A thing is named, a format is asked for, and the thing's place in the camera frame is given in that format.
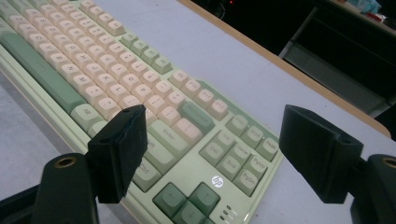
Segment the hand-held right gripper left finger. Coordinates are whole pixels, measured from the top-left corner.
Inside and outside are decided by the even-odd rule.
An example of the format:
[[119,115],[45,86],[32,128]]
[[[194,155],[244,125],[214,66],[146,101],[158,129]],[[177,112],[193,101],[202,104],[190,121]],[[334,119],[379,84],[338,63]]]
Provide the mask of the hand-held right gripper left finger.
[[88,143],[87,159],[94,170],[100,203],[119,203],[148,149],[146,108],[122,109]]

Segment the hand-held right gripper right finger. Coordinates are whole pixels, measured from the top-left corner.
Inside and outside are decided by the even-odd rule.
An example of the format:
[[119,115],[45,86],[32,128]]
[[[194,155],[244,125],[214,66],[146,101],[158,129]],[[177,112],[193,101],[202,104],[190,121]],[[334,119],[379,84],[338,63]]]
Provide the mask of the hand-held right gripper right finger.
[[325,203],[343,203],[351,168],[356,165],[363,144],[318,114],[286,105],[279,147]]

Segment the green and pink keyboard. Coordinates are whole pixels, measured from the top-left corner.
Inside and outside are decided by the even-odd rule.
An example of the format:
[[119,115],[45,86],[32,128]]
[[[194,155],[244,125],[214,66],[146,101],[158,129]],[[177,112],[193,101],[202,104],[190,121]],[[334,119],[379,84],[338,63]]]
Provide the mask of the green and pink keyboard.
[[93,0],[0,0],[0,70],[78,152],[146,108],[148,149],[123,204],[141,224],[249,224],[277,138]]

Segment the white table cover sheet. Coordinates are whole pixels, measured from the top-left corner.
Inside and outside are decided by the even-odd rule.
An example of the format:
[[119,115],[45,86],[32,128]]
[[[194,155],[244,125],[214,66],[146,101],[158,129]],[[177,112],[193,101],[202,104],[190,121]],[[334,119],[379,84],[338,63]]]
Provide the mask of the white table cover sheet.
[[[274,55],[232,37],[185,0],[93,0],[186,74],[202,80],[278,140],[286,105],[308,108],[364,145],[396,155],[380,126],[367,125],[311,90]],[[0,70],[0,200],[35,185],[45,163],[78,152]],[[249,224],[352,224],[348,203],[326,204],[280,151],[281,162]],[[123,204],[100,207],[103,224],[141,224]]]

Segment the white metal desk frame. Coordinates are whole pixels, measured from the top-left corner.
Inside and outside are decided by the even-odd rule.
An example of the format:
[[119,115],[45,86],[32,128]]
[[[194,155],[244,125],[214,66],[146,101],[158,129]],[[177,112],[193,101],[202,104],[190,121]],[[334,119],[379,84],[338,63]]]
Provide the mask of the white metal desk frame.
[[341,8],[309,7],[279,56],[372,117],[396,107],[396,36]]

